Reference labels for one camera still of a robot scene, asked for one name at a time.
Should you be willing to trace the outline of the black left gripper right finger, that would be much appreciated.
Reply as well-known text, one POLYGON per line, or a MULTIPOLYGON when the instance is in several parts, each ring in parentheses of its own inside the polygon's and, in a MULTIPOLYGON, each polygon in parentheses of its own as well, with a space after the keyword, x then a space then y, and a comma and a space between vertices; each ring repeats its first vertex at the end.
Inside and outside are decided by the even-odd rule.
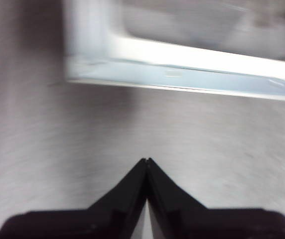
POLYGON ((207 208, 151 158, 146 180, 148 202, 167 239, 285 239, 285 215, 257 208, 207 208))

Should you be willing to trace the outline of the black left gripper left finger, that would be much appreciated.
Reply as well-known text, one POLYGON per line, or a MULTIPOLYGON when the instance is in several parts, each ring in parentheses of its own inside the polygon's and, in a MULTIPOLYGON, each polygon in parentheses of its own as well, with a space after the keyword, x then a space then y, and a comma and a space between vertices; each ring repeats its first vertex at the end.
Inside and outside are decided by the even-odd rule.
POLYGON ((129 239, 146 202, 146 168, 141 159, 86 209, 14 215, 1 226, 0 239, 129 239))

